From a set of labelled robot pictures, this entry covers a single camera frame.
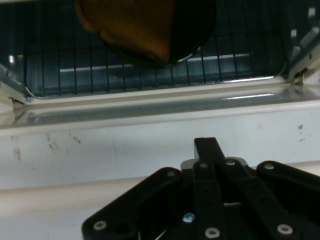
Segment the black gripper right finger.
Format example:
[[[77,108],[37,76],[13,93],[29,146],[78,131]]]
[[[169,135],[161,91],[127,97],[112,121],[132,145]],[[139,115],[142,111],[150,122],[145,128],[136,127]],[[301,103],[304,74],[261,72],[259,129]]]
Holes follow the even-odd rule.
[[[214,167],[223,200],[246,207],[250,231],[266,240],[320,238],[320,178],[276,162],[256,169],[227,159],[216,138],[205,138],[204,158]]]

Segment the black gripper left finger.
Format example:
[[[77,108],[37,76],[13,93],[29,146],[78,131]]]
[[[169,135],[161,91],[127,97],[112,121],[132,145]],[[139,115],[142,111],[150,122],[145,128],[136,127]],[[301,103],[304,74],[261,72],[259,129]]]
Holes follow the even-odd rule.
[[[84,221],[86,240],[223,240],[226,221],[216,176],[223,152],[194,141],[195,161],[162,168]]]

